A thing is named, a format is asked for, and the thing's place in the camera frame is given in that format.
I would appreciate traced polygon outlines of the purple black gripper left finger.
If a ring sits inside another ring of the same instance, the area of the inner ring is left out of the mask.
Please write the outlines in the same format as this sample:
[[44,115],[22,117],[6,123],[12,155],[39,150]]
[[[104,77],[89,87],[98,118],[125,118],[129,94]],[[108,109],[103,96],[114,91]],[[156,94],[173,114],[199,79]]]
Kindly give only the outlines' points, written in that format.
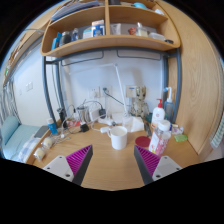
[[81,185],[87,171],[89,162],[93,155],[93,148],[91,145],[79,149],[76,152],[68,155],[66,160],[73,172],[73,183]]

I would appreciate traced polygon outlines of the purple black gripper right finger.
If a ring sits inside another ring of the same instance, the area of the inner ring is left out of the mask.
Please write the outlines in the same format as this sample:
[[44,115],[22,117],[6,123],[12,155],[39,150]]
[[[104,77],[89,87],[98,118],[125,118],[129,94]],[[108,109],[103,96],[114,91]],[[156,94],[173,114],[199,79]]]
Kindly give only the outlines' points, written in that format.
[[138,145],[134,146],[134,156],[144,184],[152,183],[152,177],[159,164],[160,157]]

